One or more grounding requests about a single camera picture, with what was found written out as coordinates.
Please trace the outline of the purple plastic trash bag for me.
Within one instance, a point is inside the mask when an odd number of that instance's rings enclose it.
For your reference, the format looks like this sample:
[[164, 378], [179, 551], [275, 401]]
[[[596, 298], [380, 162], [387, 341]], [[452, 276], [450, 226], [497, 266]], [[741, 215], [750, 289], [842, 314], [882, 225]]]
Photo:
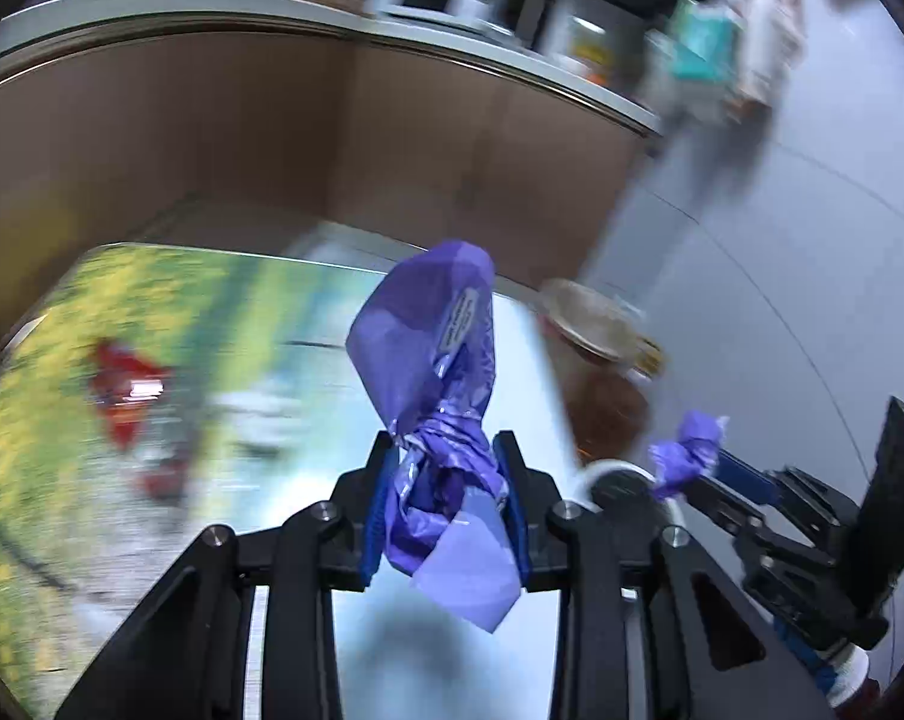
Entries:
[[483, 418], [495, 382], [494, 263], [445, 241], [403, 260], [359, 310], [347, 356], [400, 450], [377, 491], [382, 553], [437, 606], [486, 632], [522, 593], [510, 483]]

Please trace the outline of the white round trash can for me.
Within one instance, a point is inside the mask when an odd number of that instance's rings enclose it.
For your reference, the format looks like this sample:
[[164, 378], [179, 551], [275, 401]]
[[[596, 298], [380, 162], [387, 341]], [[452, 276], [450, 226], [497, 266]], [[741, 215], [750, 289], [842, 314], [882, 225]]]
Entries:
[[619, 458], [603, 458], [587, 463], [573, 475], [570, 495], [591, 511], [598, 511], [603, 502], [648, 499], [657, 507], [658, 517], [665, 525], [686, 527], [680, 504], [675, 499], [658, 500], [653, 495], [655, 488], [657, 476], [644, 466]]

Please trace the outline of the brown kitchen cabinet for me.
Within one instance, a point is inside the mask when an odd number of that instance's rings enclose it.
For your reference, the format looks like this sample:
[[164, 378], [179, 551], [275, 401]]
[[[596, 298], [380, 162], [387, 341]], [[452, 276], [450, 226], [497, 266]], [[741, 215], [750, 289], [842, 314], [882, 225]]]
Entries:
[[312, 220], [584, 265], [660, 122], [522, 49], [302, 0], [52, 0], [0, 21], [0, 344], [82, 252]]

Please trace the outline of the brown lidded jar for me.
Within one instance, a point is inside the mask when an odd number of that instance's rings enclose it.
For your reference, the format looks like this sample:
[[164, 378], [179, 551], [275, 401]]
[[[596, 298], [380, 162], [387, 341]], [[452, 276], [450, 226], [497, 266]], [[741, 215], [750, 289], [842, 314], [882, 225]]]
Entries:
[[647, 431], [665, 369], [644, 316], [618, 296], [552, 278], [539, 289], [538, 317], [580, 460], [627, 457]]

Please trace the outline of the floral landscape floor mat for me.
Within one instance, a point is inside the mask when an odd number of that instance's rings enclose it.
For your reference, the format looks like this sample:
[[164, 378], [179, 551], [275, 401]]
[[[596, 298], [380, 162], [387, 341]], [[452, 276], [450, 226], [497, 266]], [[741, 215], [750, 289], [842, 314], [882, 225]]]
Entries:
[[[276, 527], [361, 466], [379, 420], [344, 349], [365, 268], [172, 245], [91, 250], [0, 367], [0, 678], [52, 717], [201, 528]], [[91, 395], [115, 338], [172, 367], [128, 452]]]

